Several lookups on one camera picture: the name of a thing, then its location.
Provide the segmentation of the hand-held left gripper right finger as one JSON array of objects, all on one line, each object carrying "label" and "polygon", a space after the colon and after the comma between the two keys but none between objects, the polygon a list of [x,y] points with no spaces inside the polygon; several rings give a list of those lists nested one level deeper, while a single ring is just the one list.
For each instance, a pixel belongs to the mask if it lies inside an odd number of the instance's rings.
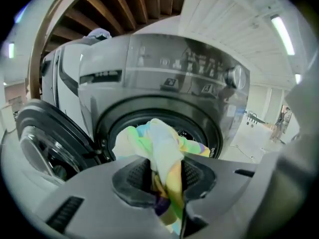
[{"label": "hand-held left gripper right finger", "polygon": [[181,237],[244,239],[266,197],[274,172],[274,154],[259,164],[188,154],[198,181],[184,192]]}]

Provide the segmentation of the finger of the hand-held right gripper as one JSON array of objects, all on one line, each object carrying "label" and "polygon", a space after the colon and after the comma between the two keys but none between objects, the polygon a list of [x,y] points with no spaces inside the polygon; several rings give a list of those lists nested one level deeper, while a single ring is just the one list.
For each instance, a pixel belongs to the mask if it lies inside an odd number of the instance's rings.
[{"label": "finger of the hand-held right gripper", "polygon": [[278,152],[265,197],[250,222],[252,239],[319,237],[319,65],[307,70],[286,101],[297,137]]}]

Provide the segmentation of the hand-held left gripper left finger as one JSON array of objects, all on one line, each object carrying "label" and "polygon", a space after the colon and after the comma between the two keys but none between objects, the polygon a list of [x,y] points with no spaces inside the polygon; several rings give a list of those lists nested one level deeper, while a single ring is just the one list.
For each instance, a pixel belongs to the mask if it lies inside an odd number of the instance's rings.
[{"label": "hand-held left gripper left finger", "polygon": [[70,239],[175,239],[155,213],[150,185],[149,160],[130,156],[78,173],[35,213]]}]

